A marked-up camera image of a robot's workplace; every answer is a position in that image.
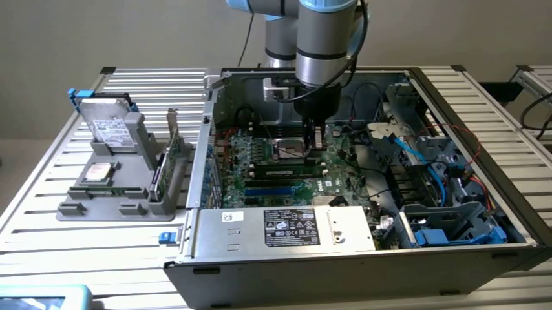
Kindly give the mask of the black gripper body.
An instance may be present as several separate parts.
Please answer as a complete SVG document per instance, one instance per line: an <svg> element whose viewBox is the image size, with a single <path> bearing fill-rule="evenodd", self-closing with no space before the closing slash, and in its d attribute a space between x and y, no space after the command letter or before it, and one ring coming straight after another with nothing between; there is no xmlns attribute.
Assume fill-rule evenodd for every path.
<svg viewBox="0 0 552 310"><path fill-rule="evenodd" d="M324 125L338 111L341 90L341 84L336 84L304 97L293 104L296 112L316 125Z"/></svg>

